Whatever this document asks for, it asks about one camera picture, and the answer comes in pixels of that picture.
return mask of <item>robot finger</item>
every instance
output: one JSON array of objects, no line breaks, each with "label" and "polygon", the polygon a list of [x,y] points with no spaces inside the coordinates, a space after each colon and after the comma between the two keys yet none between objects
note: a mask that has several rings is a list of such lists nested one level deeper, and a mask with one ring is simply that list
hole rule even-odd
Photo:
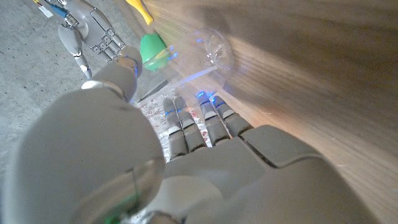
[{"label": "robot finger", "polygon": [[215,96],[211,102],[221,119],[224,120],[232,137],[240,136],[243,132],[253,128],[253,126],[232,110],[219,96]]},{"label": "robot finger", "polygon": [[188,151],[193,152],[199,148],[207,147],[199,128],[189,112],[186,112],[187,104],[185,100],[179,96],[174,99],[175,108],[177,109],[178,119],[180,120],[185,141],[187,142]]},{"label": "robot finger", "polygon": [[180,121],[178,120],[177,112],[174,103],[171,99],[166,98],[163,101],[163,109],[165,111],[167,125],[169,128],[169,152],[170,160],[178,156],[188,154],[187,142],[182,132]]},{"label": "robot finger", "polygon": [[224,139],[229,139],[229,134],[209,98],[207,97],[207,94],[205,92],[200,92],[197,98],[201,112],[205,118],[205,126],[210,137],[211,145],[215,146],[218,142]]}]

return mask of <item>wooden surface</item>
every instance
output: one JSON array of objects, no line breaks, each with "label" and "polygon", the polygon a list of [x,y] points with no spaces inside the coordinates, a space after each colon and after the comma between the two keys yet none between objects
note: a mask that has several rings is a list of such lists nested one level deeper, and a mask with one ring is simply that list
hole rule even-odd
[{"label": "wooden surface", "polygon": [[167,45],[199,27],[230,42],[219,93],[254,126],[277,126],[323,153],[383,223],[398,223],[398,3],[370,0],[145,0],[138,36]]}]

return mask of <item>yellow handle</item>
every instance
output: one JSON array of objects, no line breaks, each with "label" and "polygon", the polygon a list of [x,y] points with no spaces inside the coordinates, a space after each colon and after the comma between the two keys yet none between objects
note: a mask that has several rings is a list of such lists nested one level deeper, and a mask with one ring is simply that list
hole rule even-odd
[{"label": "yellow handle", "polygon": [[139,11],[139,13],[141,13],[147,25],[152,23],[154,19],[144,10],[144,7],[142,6],[140,0],[126,0],[126,2],[129,3],[132,7],[135,7]]}]

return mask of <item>transparent plastic cup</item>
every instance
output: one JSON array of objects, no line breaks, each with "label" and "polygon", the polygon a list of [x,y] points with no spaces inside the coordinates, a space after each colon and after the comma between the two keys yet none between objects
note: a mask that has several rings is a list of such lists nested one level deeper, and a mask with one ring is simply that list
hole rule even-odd
[{"label": "transparent plastic cup", "polygon": [[134,105],[144,110],[155,131],[161,133],[169,128],[161,105],[165,97],[182,96],[187,103],[184,110],[191,112],[199,106],[197,97],[200,92],[204,91],[210,97],[223,87],[233,63],[231,47],[219,32],[195,30],[144,62],[144,69],[153,72],[143,72],[141,76],[155,73],[164,78],[166,85]]}]

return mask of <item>concrete floor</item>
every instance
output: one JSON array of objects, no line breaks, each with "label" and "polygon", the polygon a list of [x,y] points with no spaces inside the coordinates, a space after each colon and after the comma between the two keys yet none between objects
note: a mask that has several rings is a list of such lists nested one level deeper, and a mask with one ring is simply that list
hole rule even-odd
[{"label": "concrete floor", "polygon": [[[87,0],[112,23],[133,47],[139,39],[112,1]],[[77,90],[86,81],[72,55],[58,38],[62,18],[50,19],[32,1],[0,4],[0,185],[7,156],[37,117],[60,95]],[[93,73],[105,63],[83,47]]]}]

